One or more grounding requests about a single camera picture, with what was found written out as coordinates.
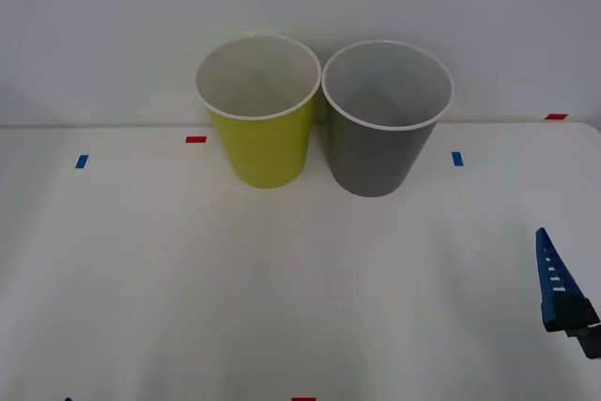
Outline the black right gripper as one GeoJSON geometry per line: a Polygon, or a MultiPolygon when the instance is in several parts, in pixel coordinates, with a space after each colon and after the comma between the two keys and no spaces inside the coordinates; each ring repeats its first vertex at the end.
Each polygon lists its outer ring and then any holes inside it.
{"type": "Polygon", "coordinates": [[[600,359],[600,318],[563,263],[544,227],[535,233],[535,254],[546,331],[564,331],[568,337],[576,337],[588,359],[600,359]]]}

